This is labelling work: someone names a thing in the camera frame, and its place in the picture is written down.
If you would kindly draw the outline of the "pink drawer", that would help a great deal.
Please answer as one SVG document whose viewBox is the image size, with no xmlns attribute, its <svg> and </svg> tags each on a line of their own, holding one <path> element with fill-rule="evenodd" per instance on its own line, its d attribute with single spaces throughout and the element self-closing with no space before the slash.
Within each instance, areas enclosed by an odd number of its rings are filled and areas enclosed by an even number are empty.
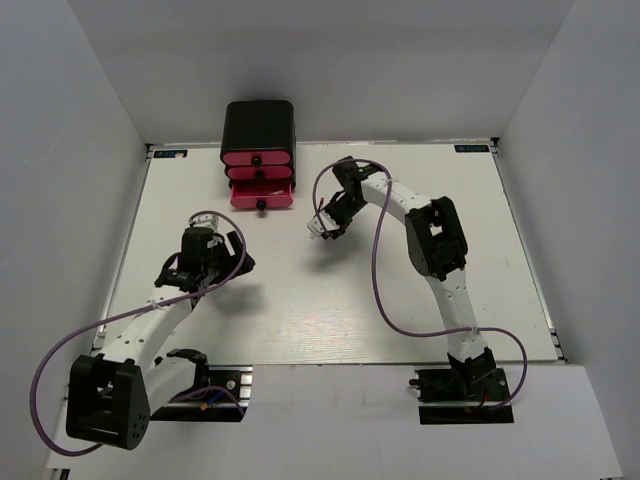
<svg viewBox="0 0 640 480">
<path fill-rule="evenodd" d="M 282 196 L 267 195 L 276 190 L 284 190 L 286 193 Z M 288 209 L 293 202 L 293 189 L 288 181 L 238 181 L 231 186 L 230 204 L 236 210 L 264 213 L 268 210 Z"/>
<path fill-rule="evenodd" d="M 295 171 L 286 165 L 227 166 L 225 173 L 232 181 L 285 180 L 295 175 Z"/>
<path fill-rule="evenodd" d="M 289 164 L 292 155 L 282 150 L 230 151 L 224 153 L 221 160 L 230 167 L 273 166 Z"/>
</svg>

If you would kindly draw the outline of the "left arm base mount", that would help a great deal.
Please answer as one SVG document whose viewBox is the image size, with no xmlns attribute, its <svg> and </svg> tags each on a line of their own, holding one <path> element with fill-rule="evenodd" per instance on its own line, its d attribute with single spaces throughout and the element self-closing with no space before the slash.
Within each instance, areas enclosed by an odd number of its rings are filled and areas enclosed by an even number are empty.
<svg viewBox="0 0 640 480">
<path fill-rule="evenodd" d="M 173 394 L 151 421 L 238 423 L 249 406 L 252 377 L 252 366 L 210 366 L 199 384 Z"/>
</svg>

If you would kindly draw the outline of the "pink top drawer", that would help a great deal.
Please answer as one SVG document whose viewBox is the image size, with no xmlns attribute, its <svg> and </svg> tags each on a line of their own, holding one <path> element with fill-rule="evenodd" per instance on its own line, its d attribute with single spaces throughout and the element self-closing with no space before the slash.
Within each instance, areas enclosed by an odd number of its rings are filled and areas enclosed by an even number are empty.
<svg viewBox="0 0 640 480">
<path fill-rule="evenodd" d="M 230 167 L 273 166 L 289 164 L 292 155 L 282 150 L 230 151 L 224 153 L 221 160 Z"/>
</svg>

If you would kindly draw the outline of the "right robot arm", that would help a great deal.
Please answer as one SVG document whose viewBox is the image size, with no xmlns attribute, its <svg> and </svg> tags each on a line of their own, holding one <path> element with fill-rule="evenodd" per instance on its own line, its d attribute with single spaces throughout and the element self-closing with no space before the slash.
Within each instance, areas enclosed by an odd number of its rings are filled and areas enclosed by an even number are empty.
<svg viewBox="0 0 640 480">
<path fill-rule="evenodd" d="M 317 200 L 318 180 L 312 187 L 314 215 L 310 233 L 322 239 L 337 239 L 346 233 L 353 218 L 367 205 L 380 208 L 374 233 L 370 271 L 374 300 L 384 322 L 395 332 L 412 338 L 447 338 L 447 358 L 453 390 L 472 399 L 484 391 L 496 363 L 483 338 L 466 284 L 468 244 L 455 205 L 446 197 L 418 194 L 393 179 L 379 162 L 345 157 L 324 167 L 341 185 L 329 202 Z M 381 228 L 389 214 L 405 229 L 407 253 L 414 270 L 426 280 L 436 299 L 443 329 L 410 332 L 397 326 L 386 313 L 379 292 L 377 254 Z"/>
</svg>

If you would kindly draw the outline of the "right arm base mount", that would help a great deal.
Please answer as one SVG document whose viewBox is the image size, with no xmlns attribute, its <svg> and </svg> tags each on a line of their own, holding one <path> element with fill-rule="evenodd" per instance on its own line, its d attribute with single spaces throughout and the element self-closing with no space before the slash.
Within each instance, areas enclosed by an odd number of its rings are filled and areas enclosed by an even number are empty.
<svg viewBox="0 0 640 480">
<path fill-rule="evenodd" d="M 467 386 L 452 369 L 416 370 L 408 381 L 417 393 L 421 425 L 512 424 L 513 409 L 505 372 L 498 368 Z"/>
</svg>

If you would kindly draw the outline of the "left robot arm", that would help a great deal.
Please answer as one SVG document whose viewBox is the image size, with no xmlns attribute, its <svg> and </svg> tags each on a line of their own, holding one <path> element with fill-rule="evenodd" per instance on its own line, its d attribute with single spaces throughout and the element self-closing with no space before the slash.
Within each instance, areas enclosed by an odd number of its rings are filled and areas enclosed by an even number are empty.
<svg viewBox="0 0 640 480">
<path fill-rule="evenodd" d="M 132 450 L 159 409 L 205 396 L 212 378 L 206 354 L 165 344 L 205 295 L 254 266 L 239 232 L 187 227 L 180 251 L 162 265 L 145 311 L 97 355 L 81 355 L 72 364 L 67 435 Z"/>
</svg>

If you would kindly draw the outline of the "pink bottom drawer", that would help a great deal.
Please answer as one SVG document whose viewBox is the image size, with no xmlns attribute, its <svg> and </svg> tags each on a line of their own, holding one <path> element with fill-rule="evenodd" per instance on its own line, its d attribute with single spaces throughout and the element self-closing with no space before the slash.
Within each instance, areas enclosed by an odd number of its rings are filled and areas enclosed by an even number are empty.
<svg viewBox="0 0 640 480">
<path fill-rule="evenodd" d="M 276 190 L 284 190 L 286 193 L 282 196 L 267 195 Z M 288 209 L 293 202 L 293 189 L 288 181 L 238 181 L 231 186 L 230 204 L 236 210 L 264 213 L 268 210 Z"/>
</svg>

